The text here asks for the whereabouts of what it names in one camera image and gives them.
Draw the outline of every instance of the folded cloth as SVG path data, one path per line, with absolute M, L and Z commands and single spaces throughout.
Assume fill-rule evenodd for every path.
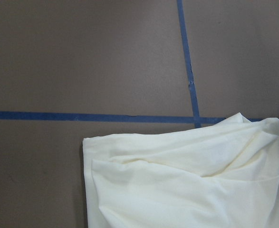
M 83 140 L 89 228 L 279 228 L 279 119 Z

